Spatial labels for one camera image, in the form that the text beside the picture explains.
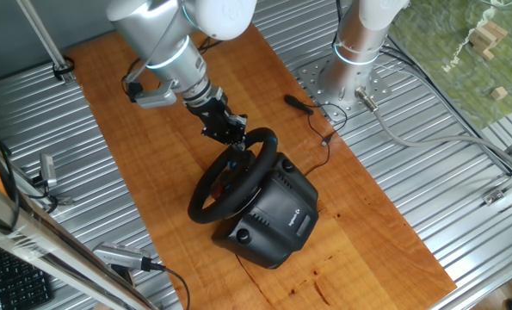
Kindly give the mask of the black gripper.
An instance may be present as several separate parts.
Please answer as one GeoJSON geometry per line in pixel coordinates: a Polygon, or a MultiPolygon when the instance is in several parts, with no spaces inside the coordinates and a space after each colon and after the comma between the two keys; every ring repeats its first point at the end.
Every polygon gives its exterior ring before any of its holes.
{"type": "Polygon", "coordinates": [[[188,111],[203,122],[202,134],[237,151],[244,151],[247,115],[233,115],[221,88],[211,88],[204,96],[187,100],[188,111]]]}

